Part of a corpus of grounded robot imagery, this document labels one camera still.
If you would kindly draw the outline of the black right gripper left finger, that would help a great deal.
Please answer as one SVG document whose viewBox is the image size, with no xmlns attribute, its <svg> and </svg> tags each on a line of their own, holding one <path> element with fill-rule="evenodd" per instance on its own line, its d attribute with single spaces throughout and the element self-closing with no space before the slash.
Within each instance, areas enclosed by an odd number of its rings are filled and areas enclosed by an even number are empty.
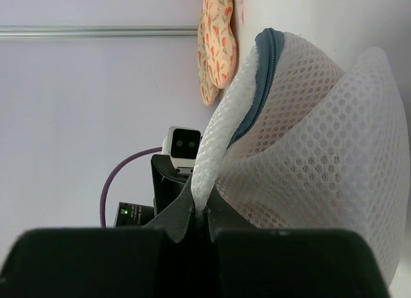
<svg viewBox="0 0 411 298">
<path fill-rule="evenodd" d="M 23 233 L 1 269 L 2 297 L 194 297 L 190 186 L 144 227 Z"/>
</svg>

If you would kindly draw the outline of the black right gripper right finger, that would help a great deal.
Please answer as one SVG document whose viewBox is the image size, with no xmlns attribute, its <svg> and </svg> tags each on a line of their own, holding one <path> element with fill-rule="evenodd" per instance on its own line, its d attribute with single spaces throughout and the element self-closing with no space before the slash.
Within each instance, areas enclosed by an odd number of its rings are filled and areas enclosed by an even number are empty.
<svg viewBox="0 0 411 298">
<path fill-rule="evenodd" d="M 344 229 L 258 229 L 214 189 L 205 211 L 220 297 L 389 297 L 372 250 Z"/>
</svg>

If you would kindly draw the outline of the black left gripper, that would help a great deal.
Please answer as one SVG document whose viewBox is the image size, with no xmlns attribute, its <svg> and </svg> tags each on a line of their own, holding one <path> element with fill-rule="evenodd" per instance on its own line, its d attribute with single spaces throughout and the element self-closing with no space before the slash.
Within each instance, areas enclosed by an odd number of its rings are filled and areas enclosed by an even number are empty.
<svg viewBox="0 0 411 298">
<path fill-rule="evenodd" d="M 169 155 L 153 155 L 151 158 L 153 181 L 153 207 L 120 202 L 114 227 L 144 226 L 165 210 L 180 194 L 192 168 L 175 168 Z"/>
</svg>

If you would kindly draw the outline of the white mesh bag blue zipper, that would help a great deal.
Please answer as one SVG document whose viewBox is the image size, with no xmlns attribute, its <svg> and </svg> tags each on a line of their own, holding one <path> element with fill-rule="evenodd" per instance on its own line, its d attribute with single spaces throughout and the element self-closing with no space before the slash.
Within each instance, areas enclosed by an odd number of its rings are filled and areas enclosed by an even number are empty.
<svg viewBox="0 0 411 298">
<path fill-rule="evenodd" d="M 400 262 L 410 189 L 407 119 L 385 52 L 343 71 L 325 52 L 266 28 L 215 110 L 191 192 L 211 191 L 252 225 L 360 234 L 387 284 Z"/>
</svg>

